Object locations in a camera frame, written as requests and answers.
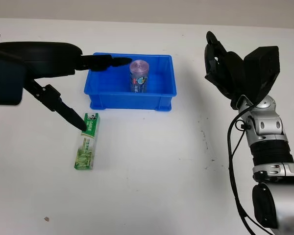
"toothpaste box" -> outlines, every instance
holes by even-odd
[[[87,130],[82,131],[78,140],[78,150],[74,164],[74,168],[77,170],[93,168],[99,127],[99,114],[86,113],[84,121],[87,125]]]

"white tabletop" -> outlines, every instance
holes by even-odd
[[[167,113],[100,111],[92,171],[73,167],[79,130],[27,91],[19,106],[0,107],[0,235],[247,234],[227,169],[226,132],[237,112],[204,79],[208,30],[241,57],[279,46],[281,73],[270,95],[294,157],[293,29],[0,19],[1,42],[68,42],[84,54],[170,54],[177,88]],[[52,84],[82,115],[92,111],[86,75],[38,82]],[[233,131],[233,142],[239,135]],[[245,138],[234,161],[242,204],[253,215]]]

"blue crate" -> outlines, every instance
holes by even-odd
[[[155,109],[170,111],[171,99],[176,96],[173,63],[170,55],[111,54],[149,63],[146,93],[130,90],[129,65],[109,67],[106,71],[89,70],[84,93],[91,100],[92,109]]]

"label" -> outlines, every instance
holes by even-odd
[[[146,84],[148,76],[147,74],[133,74],[131,75],[131,90],[135,93],[143,93],[146,92]]]

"wire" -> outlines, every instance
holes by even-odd
[[[250,107],[248,107],[247,109],[243,110],[242,112],[240,112],[238,115],[235,116],[235,118],[232,120],[230,126],[229,126],[229,129],[227,131],[227,147],[228,147],[228,156],[229,156],[229,175],[230,175],[230,183],[231,183],[231,187],[232,187],[232,191],[233,191],[233,194],[234,194],[234,198],[235,198],[235,202],[236,202],[236,206],[237,206],[237,210],[238,210],[238,213],[240,215],[240,218],[243,222],[243,224],[245,225],[246,229],[248,230],[248,232],[251,234],[251,235],[256,235],[254,233],[254,231],[250,228],[250,226],[248,225],[248,223],[246,222],[246,217],[251,221],[253,222],[255,225],[257,225],[259,228],[261,228],[263,231],[265,231],[266,233],[268,233],[269,235],[273,235],[272,233],[270,233],[269,231],[267,231],[266,229],[264,229],[262,226],[260,226],[258,223],[256,223],[253,219],[250,218],[250,216],[246,213],[246,211],[244,210],[244,208],[242,207],[241,203],[240,203],[240,200],[239,200],[239,195],[238,195],[238,192],[237,192],[237,188],[236,188],[236,182],[235,182],[235,176],[234,176],[234,169],[233,169],[233,156],[237,150],[237,148],[239,147],[240,143],[241,143],[241,140],[245,134],[245,131],[246,131],[246,128],[247,128],[247,125],[246,123],[243,121],[243,120],[240,120],[239,118],[247,113],[248,111],[250,111],[251,109],[253,109],[254,107],[256,107],[257,104],[255,105],[252,105]],[[237,127],[237,123],[241,121],[243,122],[243,128],[240,129]],[[232,152],[232,146],[231,146],[231,132],[232,132],[232,129],[233,129],[233,126],[235,126],[235,128],[239,131],[242,131],[242,135],[237,143],[237,145],[235,146],[234,148],[234,151]]]

